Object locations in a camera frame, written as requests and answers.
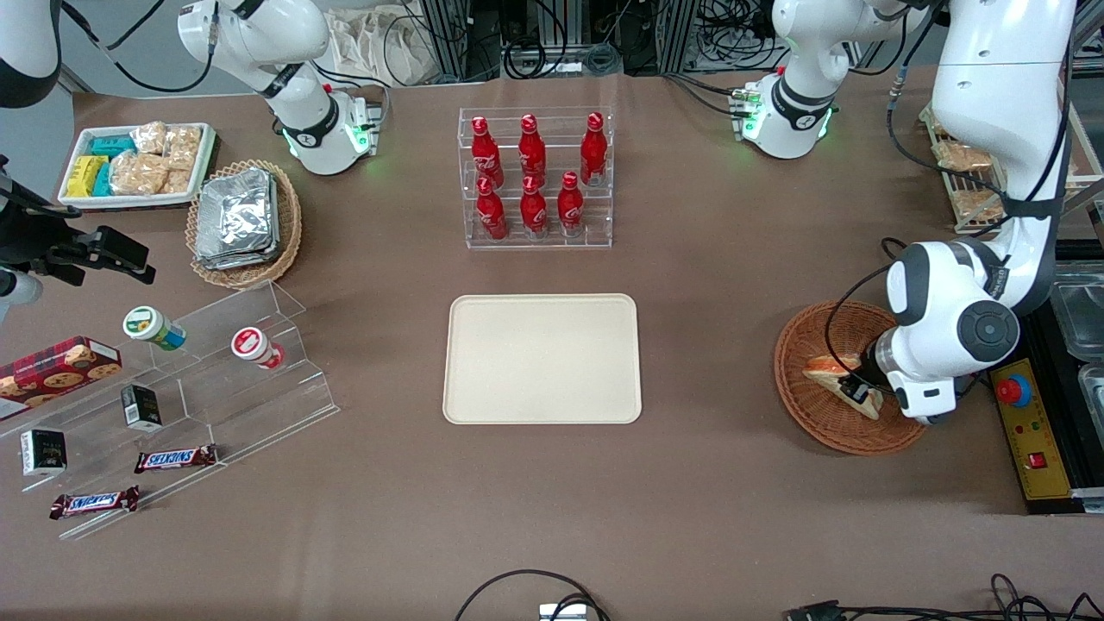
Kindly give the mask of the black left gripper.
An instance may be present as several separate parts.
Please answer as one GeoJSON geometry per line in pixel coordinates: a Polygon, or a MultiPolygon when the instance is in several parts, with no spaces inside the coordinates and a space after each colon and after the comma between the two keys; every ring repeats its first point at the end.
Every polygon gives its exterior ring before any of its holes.
{"type": "Polygon", "coordinates": [[[902,389],[903,373],[894,357],[894,339],[899,327],[889,329],[875,337],[860,356],[860,367],[854,376],[841,379],[841,392],[853,406],[866,406],[871,401],[871,390],[896,392],[902,389]]]}

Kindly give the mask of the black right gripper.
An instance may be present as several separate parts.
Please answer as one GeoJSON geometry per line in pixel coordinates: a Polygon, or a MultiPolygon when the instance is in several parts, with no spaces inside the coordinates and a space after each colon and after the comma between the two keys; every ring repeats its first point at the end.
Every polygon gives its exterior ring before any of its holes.
{"type": "MultiPolygon", "coordinates": [[[[72,248],[84,233],[70,227],[63,217],[41,215],[14,204],[1,213],[1,265],[17,272],[57,278],[71,286],[84,283],[85,271],[70,260],[59,261],[55,248],[72,248]]],[[[153,265],[148,265],[148,248],[118,229],[98,227],[85,236],[88,251],[86,267],[123,273],[144,285],[153,284],[153,265]]]]}

